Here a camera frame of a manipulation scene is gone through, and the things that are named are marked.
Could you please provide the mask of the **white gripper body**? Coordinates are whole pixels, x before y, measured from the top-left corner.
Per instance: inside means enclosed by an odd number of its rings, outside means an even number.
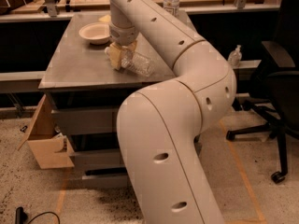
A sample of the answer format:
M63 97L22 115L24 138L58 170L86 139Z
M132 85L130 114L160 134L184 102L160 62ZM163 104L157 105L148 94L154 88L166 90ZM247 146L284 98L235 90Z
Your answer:
M128 46L133 43L139 34L138 30L134 26L129 28L120 28L113 23L109 25L109 32L111 39L121 46Z

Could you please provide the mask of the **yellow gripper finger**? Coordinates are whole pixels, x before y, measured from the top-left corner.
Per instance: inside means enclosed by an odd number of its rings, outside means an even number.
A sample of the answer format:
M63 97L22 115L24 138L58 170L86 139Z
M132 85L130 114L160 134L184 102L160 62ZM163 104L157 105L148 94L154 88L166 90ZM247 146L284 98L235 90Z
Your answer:
M113 42L109 46L109 59L112 67L116 70L121 69L122 53L123 53L123 47L121 45L118 45L117 43Z
M129 49L130 51L135 51L136 47L137 47L136 40L134 42L132 42L131 44L129 44L128 46L126 46L126 48Z

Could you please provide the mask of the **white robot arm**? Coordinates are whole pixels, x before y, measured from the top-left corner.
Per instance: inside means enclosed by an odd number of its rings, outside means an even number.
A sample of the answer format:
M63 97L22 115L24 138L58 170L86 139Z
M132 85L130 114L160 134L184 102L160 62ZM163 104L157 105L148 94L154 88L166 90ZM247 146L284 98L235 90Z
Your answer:
M230 64L152 0L109 0L111 21L133 25L174 78L132 93L117 116L123 161L146 224L224 224L193 140L230 109Z

